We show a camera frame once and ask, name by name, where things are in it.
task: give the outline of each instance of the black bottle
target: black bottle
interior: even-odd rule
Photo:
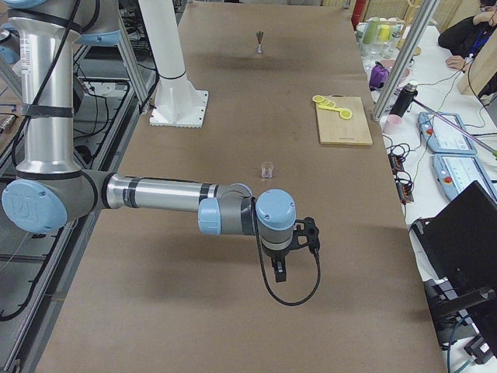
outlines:
[[[399,93],[397,101],[395,101],[393,107],[390,110],[390,114],[397,114],[402,117],[409,105],[411,105],[413,99],[418,94],[416,88],[418,88],[417,81],[411,80],[409,83],[407,83],[402,91]]]

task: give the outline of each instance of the person's hand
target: person's hand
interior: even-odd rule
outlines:
[[[476,16],[473,17],[473,24],[476,26],[479,23],[487,22],[490,26],[494,27],[497,25],[497,7],[495,6],[488,6],[487,8],[490,8],[492,10],[490,11],[485,11],[480,14],[477,14]]]
[[[453,68],[456,70],[466,71],[469,67],[469,64],[466,63],[466,60],[461,56],[452,56],[445,60],[445,64],[448,68]]]

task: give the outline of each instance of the blue joint cap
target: blue joint cap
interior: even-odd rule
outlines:
[[[217,198],[204,198],[199,203],[199,229],[205,235],[221,234],[221,209]]]
[[[120,30],[108,33],[84,33],[76,43],[91,45],[93,47],[113,47],[119,43],[120,38]]]
[[[32,180],[12,181],[3,191],[2,205],[14,224],[32,233],[47,233],[61,228],[68,220],[68,213],[59,197]]]
[[[3,27],[4,29],[6,29],[7,31],[10,31],[10,32],[12,32],[12,31],[17,31],[17,29],[14,27],[14,25],[12,25],[10,22],[5,22],[5,23],[3,23],[3,24],[2,24],[2,27]]]
[[[15,9],[27,9],[34,6],[42,5],[47,2],[47,0],[3,0],[3,2]]]
[[[297,212],[291,195],[281,189],[267,190],[255,203],[257,218],[273,231],[285,231],[295,224]]]
[[[6,64],[15,64],[21,58],[15,51],[5,47],[0,47],[0,56],[3,57]]]

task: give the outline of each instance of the white table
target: white table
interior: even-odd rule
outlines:
[[[480,118],[478,112],[481,109],[481,104],[474,96],[463,96],[457,89],[457,82],[462,78],[462,73],[454,75],[456,72],[449,69],[445,65],[445,60],[451,53],[438,46],[437,39],[439,32],[435,26],[428,26],[425,34],[420,43],[422,53],[414,57],[415,64],[410,68],[411,74],[408,80],[414,79],[419,83],[435,83],[441,79],[448,79],[436,85],[420,85],[418,87],[417,100],[434,110],[439,110],[448,113],[458,113],[466,124],[473,124],[475,126],[483,126],[481,128],[468,127],[467,130],[472,134],[483,134],[488,132],[496,132],[492,119],[487,114],[486,110],[481,111],[481,116],[485,121]],[[370,62],[368,58],[363,59],[364,63]],[[372,92],[373,98],[379,96],[378,92]],[[419,125],[417,122],[418,114],[425,111],[422,107],[413,104],[411,111],[403,116],[401,127],[391,135],[388,135],[394,144],[402,142],[410,144],[411,148],[419,146]],[[483,141],[487,142],[493,148],[497,147],[497,137],[485,137]],[[385,146],[390,146],[390,140],[384,139]],[[492,155],[484,150],[479,145],[477,146],[478,158],[485,167],[488,176],[495,180],[497,179],[497,161]],[[418,218],[431,218],[437,215],[449,203],[448,199],[443,194],[441,186],[436,180],[436,175],[432,167],[433,154],[430,150],[426,151],[426,143],[424,140],[415,152],[411,152],[404,163],[406,171],[415,177],[416,168],[417,177],[415,178],[415,185],[413,191],[414,203],[407,204],[405,222],[409,226],[413,221]],[[428,261],[425,253],[422,250],[414,233],[411,233],[412,246],[416,254],[419,272],[424,281],[430,278],[437,279],[435,271]],[[469,356],[464,351],[463,347],[469,342],[471,338],[460,340],[452,346],[450,352],[450,360],[452,372],[456,371]],[[467,373],[495,373],[497,371],[497,359],[493,357],[485,365],[472,364],[464,369]]]

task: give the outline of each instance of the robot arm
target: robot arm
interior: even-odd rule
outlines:
[[[255,202],[242,184],[82,170],[73,159],[72,45],[116,44],[117,0],[4,3],[20,34],[26,122],[25,158],[16,165],[18,179],[2,195],[5,213],[16,225],[46,233],[104,208],[190,211],[198,213],[203,233],[257,235],[277,282],[286,280],[285,256],[291,250],[308,247],[318,262],[318,229],[311,218],[296,221],[294,200],[283,190],[268,190]],[[306,237],[306,243],[300,244],[299,237]]]

